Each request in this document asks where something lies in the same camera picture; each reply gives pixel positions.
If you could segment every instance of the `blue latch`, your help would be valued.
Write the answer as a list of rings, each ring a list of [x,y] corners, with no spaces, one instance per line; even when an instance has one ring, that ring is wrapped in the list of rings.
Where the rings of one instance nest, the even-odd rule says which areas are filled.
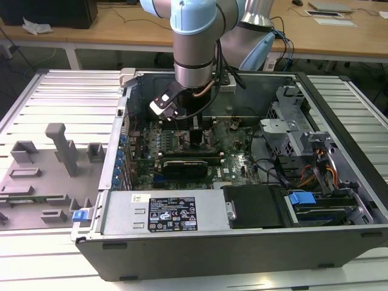
[[[293,192],[289,195],[292,205],[295,204],[316,204],[312,192]]]
[[[87,221],[88,210],[76,210],[73,213],[73,222]]]

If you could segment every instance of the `robotic arm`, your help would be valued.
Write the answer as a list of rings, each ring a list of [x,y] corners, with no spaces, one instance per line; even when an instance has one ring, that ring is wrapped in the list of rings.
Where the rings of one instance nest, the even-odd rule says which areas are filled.
[[[143,9],[170,19],[175,76],[187,89],[201,89],[212,79],[216,41],[236,27],[246,0],[141,0]]]
[[[198,142],[202,137],[201,113],[214,101],[221,86],[223,58],[241,70],[258,70],[265,61],[275,39],[269,19],[273,0],[140,0],[140,3],[145,11],[170,19],[173,30],[176,81],[151,102],[150,108],[169,121],[188,119],[190,141]],[[218,65],[213,78],[216,44]],[[211,97],[213,85],[216,90]],[[178,116],[176,99],[185,108],[185,116]]]

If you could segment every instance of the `black cover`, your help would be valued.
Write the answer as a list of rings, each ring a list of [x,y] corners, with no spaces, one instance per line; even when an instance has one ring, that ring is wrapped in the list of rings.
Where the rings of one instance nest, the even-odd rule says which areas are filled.
[[[291,227],[284,200],[287,190],[278,186],[241,185],[224,187],[226,202],[232,202],[236,219],[232,229],[277,229]]]
[[[0,0],[6,25],[21,25],[23,17],[38,24],[89,28],[98,14],[96,0]]]

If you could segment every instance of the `power supply label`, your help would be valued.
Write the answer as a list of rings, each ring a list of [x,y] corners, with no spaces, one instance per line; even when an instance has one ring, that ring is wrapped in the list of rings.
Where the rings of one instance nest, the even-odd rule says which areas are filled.
[[[187,232],[198,230],[194,197],[150,198],[150,232]]]

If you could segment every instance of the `wooden desk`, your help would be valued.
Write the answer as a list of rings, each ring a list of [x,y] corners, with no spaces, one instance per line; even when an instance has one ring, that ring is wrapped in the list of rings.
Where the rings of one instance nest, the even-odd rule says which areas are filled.
[[[363,8],[370,13],[388,11],[388,3],[359,0],[323,0],[323,2],[343,3],[352,9]],[[307,16],[305,10],[313,10],[304,1],[303,7],[289,5],[288,1],[275,1],[271,16],[281,16],[284,20],[286,36],[295,45],[294,58],[326,59],[331,61],[388,62],[388,20],[371,16],[364,10],[357,10],[343,19],[349,19],[357,27],[320,25]],[[281,30],[281,21],[274,19],[275,27]],[[269,58],[279,57],[284,44],[276,40]]]
[[[354,9],[388,11],[388,3],[382,2],[324,1],[341,2]],[[305,10],[313,9],[308,5],[308,0],[304,1],[303,7],[292,5],[291,0],[276,0],[273,5],[271,16],[283,18],[286,35],[295,45],[294,58],[388,62],[388,20],[357,10],[345,17],[351,17],[357,27],[335,27],[319,25],[314,17],[302,17],[289,8],[302,15],[306,15]],[[279,19],[274,19],[274,24],[281,29]],[[109,8],[109,5],[99,5],[98,17],[88,30],[54,27],[53,33],[35,36],[21,27],[4,26],[2,22],[0,25],[16,45],[65,49],[72,69],[81,68],[76,49],[172,52],[169,21],[154,17],[141,7]],[[10,43],[0,35],[1,44]],[[283,42],[275,41],[269,61],[276,62],[283,50]]]

